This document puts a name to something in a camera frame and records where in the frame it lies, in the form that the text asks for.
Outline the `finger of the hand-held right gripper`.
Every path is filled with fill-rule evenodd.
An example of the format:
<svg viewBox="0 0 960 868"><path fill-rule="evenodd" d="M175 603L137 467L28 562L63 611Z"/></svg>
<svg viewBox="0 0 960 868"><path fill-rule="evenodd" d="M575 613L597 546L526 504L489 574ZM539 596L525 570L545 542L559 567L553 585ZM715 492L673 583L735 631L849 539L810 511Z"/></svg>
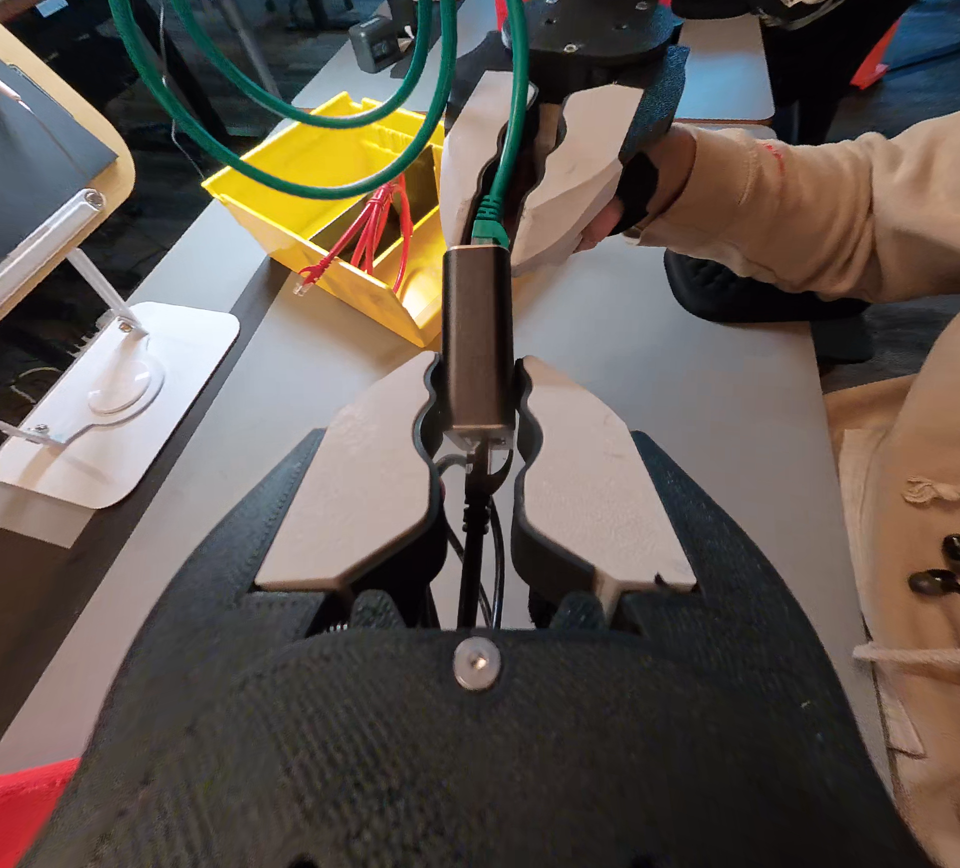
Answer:
<svg viewBox="0 0 960 868"><path fill-rule="evenodd" d="M576 252L585 228L615 195L623 170L619 155L644 93L595 87L565 99L563 136L520 209L510 250L513 276L560 265Z"/></svg>
<svg viewBox="0 0 960 868"><path fill-rule="evenodd" d="M487 193L484 178L498 168L506 140L512 98L513 74L487 70L460 114L445 134L440 159L438 212L448 248L467 242L476 206ZM539 250L534 215L527 214L527 198L541 180L541 128L539 89L528 85L526 111L521 126L517 169L510 179L505 203L511 250Z"/></svg>

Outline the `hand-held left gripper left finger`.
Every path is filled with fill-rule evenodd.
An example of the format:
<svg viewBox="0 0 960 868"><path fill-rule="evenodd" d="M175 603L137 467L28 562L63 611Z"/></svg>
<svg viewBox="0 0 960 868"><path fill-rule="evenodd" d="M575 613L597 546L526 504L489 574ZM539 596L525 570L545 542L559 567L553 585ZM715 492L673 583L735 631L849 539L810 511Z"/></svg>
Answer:
<svg viewBox="0 0 960 868"><path fill-rule="evenodd" d="M419 353L334 416L260 566L258 588L343 593L426 535L440 507L440 361Z"/></svg>

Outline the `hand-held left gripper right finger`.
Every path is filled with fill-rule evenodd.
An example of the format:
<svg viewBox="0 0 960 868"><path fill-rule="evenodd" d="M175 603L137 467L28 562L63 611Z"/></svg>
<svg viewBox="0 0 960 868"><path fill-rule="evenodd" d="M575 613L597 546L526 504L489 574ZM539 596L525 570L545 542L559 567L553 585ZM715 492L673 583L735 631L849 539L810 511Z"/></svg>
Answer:
<svg viewBox="0 0 960 868"><path fill-rule="evenodd" d="M696 576L625 422L539 358L519 363L513 564L545 598L621 598Z"/></svg>

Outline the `yellow plastic bin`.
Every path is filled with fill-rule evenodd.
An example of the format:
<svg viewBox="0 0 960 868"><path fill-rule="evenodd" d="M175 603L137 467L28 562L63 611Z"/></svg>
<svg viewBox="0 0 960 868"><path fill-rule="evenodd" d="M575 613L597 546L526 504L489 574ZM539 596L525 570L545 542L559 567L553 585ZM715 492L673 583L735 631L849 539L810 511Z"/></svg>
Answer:
<svg viewBox="0 0 960 868"><path fill-rule="evenodd" d="M291 181L333 185L374 174L414 140L425 116L398 109L365 127L331 130L295 121L243 156L267 173ZM355 256L362 231L338 247L362 213L370 192L344 200L308 200L260 185L225 167L202 184L275 261L300 275L337 256L316 286L354 310L425 348L440 332L442 261L447 250L439 212L444 128L437 124L405 169L406 199L394 198L375 250Z"/></svg>

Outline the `black ethernet splitter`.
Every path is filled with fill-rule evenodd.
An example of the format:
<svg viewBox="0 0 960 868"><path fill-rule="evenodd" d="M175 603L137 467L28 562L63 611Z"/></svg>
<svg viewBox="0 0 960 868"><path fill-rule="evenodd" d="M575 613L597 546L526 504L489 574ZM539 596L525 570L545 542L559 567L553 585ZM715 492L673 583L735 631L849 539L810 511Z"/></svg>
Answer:
<svg viewBox="0 0 960 868"><path fill-rule="evenodd" d="M461 450L513 447L514 335L507 249L460 245L442 259L441 359L447 436Z"/></svg>

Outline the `red plastic bin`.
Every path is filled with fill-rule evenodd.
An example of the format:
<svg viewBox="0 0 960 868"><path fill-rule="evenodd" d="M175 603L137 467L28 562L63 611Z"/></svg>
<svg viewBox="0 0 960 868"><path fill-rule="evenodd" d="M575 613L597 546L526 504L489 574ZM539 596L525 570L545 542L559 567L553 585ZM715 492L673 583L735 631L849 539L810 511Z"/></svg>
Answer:
<svg viewBox="0 0 960 868"><path fill-rule="evenodd" d="M67 759L1 776L2 867L15 867L30 848L79 763Z"/></svg>

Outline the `person's right forearm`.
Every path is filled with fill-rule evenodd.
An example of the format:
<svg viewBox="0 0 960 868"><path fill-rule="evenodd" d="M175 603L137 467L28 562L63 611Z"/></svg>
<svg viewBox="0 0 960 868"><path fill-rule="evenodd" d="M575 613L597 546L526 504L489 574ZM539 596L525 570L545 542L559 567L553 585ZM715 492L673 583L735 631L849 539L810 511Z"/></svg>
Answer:
<svg viewBox="0 0 960 868"><path fill-rule="evenodd" d="M958 113L812 146L680 130L694 139L690 177L637 244L825 299L958 294Z"/></svg>

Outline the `person's right hand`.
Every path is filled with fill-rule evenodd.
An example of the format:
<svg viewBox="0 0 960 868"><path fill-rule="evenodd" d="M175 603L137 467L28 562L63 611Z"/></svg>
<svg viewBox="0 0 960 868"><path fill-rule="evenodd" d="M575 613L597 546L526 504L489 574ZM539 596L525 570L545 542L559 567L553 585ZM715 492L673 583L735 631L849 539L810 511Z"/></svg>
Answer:
<svg viewBox="0 0 960 868"><path fill-rule="evenodd" d="M634 155L619 176L614 196L584 227L576 252L592 250L611 236L641 232L664 214L690 179L696 148L690 129L672 125Z"/></svg>

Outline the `grey charger device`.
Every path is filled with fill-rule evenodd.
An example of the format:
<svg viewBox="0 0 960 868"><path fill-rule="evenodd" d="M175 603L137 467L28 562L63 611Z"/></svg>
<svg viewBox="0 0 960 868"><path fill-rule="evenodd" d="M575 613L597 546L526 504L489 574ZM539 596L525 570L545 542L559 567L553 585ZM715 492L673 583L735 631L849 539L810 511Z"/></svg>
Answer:
<svg viewBox="0 0 960 868"><path fill-rule="evenodd" d="M418 28L415 0L386 0L387 13L356 22L347 33L357 66L369 74L399 62L414 43Z"/></svg>

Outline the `red storage basket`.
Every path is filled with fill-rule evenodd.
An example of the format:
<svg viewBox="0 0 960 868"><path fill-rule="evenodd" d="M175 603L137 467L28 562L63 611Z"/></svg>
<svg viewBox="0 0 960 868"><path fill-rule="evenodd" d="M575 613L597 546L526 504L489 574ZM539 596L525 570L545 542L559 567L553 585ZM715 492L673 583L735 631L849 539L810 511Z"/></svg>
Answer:
<svg viewBox="0 0 960 868"><path fill-rule="evenodd" d="M885 61L886 51L897 33L902 19L897 19L871 48L864 61L856 70L851 78L851 85L858 91L866 91L874 84L880 82L889 65Z"/></svg>

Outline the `person's beige hoodie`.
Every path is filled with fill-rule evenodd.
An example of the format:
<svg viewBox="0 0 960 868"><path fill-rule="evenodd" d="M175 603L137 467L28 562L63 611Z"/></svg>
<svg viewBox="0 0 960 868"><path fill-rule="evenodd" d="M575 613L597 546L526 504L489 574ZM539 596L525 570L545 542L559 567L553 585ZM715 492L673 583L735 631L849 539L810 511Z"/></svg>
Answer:
<svg viewBox="0 0 960 868"><path fill-rule="evenodd" d="M958 595L910 574L945 568L959 532L958 334L918 374L826 395L851 562L869 641L896 805L930 858L959 864Z"/></svg>

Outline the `metal support strut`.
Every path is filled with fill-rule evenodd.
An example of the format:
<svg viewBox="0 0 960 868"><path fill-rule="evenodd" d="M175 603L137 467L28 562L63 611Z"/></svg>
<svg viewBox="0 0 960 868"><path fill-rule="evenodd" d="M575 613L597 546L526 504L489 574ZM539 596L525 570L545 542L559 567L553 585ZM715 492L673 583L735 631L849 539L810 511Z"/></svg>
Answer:
<svg viewBox="0 0 960 868"><path fill-rule="evenodd" d="M78 274L105 303L122 332L135 333L139 336L147 334L147 329L133 308L84 251L79 247L73 248L67 253L66 261L78 271Z"/></svg>
<svg viewBox="0 0 960 868"><path fill-rule="evenodd" d="M54 449L61 449L66 445L65 442L51 436L50 430L46 425L39 426L37 429L21 429L18 426L1 421L1 432L9 438L20 439Z"/></svg>

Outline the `black wired earphones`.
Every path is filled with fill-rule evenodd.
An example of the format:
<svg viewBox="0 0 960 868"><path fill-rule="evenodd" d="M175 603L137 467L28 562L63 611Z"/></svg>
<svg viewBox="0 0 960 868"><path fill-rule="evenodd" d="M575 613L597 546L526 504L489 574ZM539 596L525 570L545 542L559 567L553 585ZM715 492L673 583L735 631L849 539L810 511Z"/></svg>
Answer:
<svg viewBox="0 0 960 868"><path fill-rule="evenodd" d="M910 574L907 584L911 592L930 598L959 594L959 534L942 539L945 568L928 569Z"/></svg>

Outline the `white metal rail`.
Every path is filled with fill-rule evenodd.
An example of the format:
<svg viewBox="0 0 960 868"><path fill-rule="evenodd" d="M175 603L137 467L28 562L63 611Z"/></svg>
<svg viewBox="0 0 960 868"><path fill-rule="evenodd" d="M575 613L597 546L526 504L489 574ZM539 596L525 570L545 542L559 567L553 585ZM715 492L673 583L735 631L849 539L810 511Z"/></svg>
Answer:
<svg viewBox="0 0 960 868"><path fill-rule="evenodd" d="M1 297L12 298L54 255L75 245L78 236L102 212L106 198L99 190L85 188L61 205L1 262Z"/></svg>

